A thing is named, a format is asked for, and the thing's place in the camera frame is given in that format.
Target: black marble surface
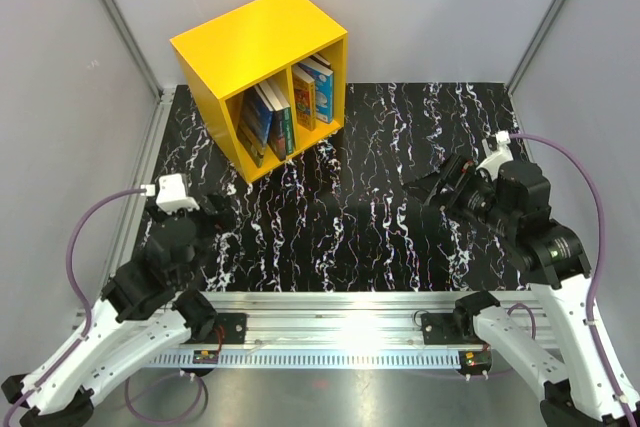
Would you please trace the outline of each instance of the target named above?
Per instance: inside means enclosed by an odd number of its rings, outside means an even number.
[[[502,84],[349,84],[344,129],[247,185],[176,92],[154,180],[186,172],[196,200],[231,198],[236,226],[202,261],[216,291],[522,289],[500,242],[407,198],[402,183],[481,139],[517,129]],[[514,145],[514,153],[524,151]],[[144,214],[137,240],[146,240]]]

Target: gray floor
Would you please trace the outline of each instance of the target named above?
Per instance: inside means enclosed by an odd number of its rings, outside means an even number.
[[[144,370],[132,395],[167,371]],[[516,375],[487,382],[434,380],[416,371],[224,370],[206,379],[209,404],[182,425],[194,427],[542,426],[538,403]],[[178,415],[196,387],[173,379],[136,403],[157,419]],[[118,388],[97,410],[93,427],[146,425],[134,419]]]

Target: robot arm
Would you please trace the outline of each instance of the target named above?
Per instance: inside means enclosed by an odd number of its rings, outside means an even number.
[[[211,197],[215,212],[205,213],[187,195],[180,174],[161,177],[159,184],[150,206],[158,223],[142,252],[119,267],[102,289],[86,337],[81,325],[38,369],[2,384],[12,404],[33,391],[23,403],[29,409],[20,421],[23,427],[84,425],[95,406],[152,358],[189,339],[203,341],[213,331],[216,311],[189,283],[198,267],[199,244],[225,226],[228,205]],[[152,187],[147,192],[153,193]],[[176,298],[179,291],[184,292]],[[170,308],[149,323],[167,304]],[[59,367],[41,382],[56,363]]]
[[[582,244],[550,218],[550,184],[540,168],[512,160],[508,143],[508,134],[501,132],[480,166],[454,154],[438,172],[405,189],[457,220],[480,223],[502,237],[509,260],[542,304],[566,364],[519,331],[487,292],[456,303],[457,327],[505,357],[536,393],[549,425],[627,425],[621,402],[640,418],[640,396],[601,321],[599,334],[625,398],[615,396],[598,356],[585,318],[591,268]],[[600,319],[597,306],[595,312]]]

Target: yellow cubby shelf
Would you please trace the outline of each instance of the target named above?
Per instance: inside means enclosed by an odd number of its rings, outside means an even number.
[[[347,31],[310,0],[255,0],[184,32],[171,44],[207,130],[249,183],[283,162],[270,148],[257,167],[236,136],[245,90],[273,77],[291,104],[295,151],[344,126]],[[312,131],[296,121],[291,66],[319,53],[333,70],[333,122]]]

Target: metal corner post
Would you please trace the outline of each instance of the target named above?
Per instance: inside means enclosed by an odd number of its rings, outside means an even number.
[[[156,79],[153,71],[151,70],[151,67],[149,67],[147,60],[142,54],[142,51],[140,50],[138,43],[133,37],[133,34],[131,33],[131,30],[129,29],[127,22],[125,21],[124,16],[122,15],[122,12],[118,7],[118,4],[116,3],[115,0],[100,0],[100,1],[104,5],[104,8],[106,9],[107,14],[113,21],[113,24],[116,27],[118,34],[122,38],[122,41],[127,46],[129,53],[133,57],[134,62],[136,63],[136,65],[138,66],[138,69],[140,70],[140,73],[142,74],[145,81],[147,82],[149,89],[151,89],[151,92],[153,93],[153,96],[156,102],[160,102],[160,96],[163,90],[162,86],[158,83],[158,79]]]
[[[551,5],[547,9],[547,12],[545,13],[544,17],[542,18],[542,21],[540,22],[540,24],[538,25],[538,28],[536,29],[536,33],[531,39],[531,42],[529,43],[527,50],[525,51],[524,55],[520,59],[520,62],[518,63],[518,67],[516,68],[515,72],[511,76],[511,79],[507,83],[507,90],[508,90],[509,96],[513,96],[513,93],[518,88],[518,84],[520,84],[522,77],[524,77],[524,74],[529,68],[529,65],[531,65],[531,62],[533,61],[536,53],[540,49],[540,46],[544,42],[544,39],[546,38],[547,34],[551,30],[551,27],[553,26],[556,19],[558,18],[558,14],[562,10],[562,7],[565,5],[566,1],[567,0],[553,0],[551,2]]]

